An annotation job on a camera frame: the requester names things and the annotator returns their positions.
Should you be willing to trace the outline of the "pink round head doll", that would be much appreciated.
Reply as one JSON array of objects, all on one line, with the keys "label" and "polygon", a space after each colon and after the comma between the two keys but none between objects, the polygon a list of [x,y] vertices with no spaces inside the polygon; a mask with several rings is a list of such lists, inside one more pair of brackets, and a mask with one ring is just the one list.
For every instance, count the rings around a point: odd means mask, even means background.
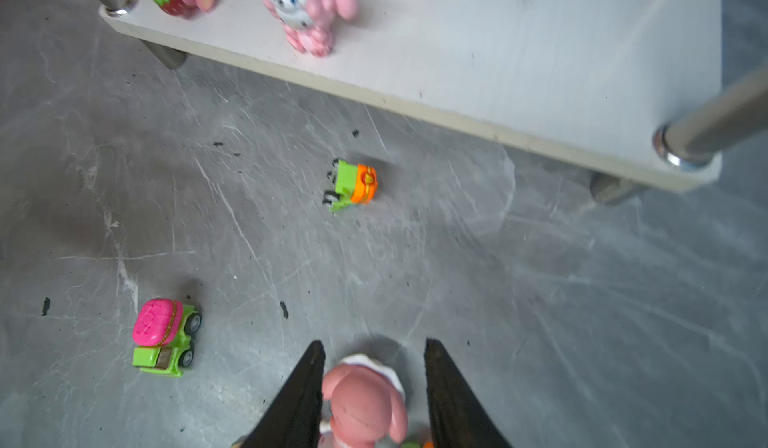
[{"label": "pink round head doll", "polygon": [[393,368],[363,353],[352,354],[324,375],[321,391],[330,417],[320,422],[319,431],[335,447],[373,447],[386,438],[405,441],[406,396]]}]

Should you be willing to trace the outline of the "pink sheep toy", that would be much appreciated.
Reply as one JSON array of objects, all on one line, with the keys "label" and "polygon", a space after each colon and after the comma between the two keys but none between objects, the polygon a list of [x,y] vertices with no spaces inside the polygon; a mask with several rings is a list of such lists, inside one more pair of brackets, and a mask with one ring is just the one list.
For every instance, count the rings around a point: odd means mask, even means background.
[{"label": "pink sheep toy", "polygon": [[316,58],[328,56],[334,47],[332,25],[338,18],[353,20],[358,0],[263,0],[282,23],[286,40],[299,53]]}]

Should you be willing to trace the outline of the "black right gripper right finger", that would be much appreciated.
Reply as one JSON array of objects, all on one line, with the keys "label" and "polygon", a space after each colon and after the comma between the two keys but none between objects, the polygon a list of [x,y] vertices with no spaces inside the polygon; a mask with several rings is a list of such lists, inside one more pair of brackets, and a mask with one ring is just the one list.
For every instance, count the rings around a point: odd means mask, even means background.
[{"label": "black right gripper right finger", "polygon": [[434,447],[512,447],[439,340],[426,340],[424,362]]}]

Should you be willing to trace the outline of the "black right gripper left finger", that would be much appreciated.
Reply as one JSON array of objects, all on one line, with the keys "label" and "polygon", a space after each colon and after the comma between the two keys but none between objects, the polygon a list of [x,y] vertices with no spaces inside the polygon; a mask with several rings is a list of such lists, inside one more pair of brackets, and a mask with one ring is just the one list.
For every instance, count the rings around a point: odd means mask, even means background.
[{"label": "black right gripper left finger", "polygon": [[312,341],[241,447],[315,448],[320,439],[325,350]]}]

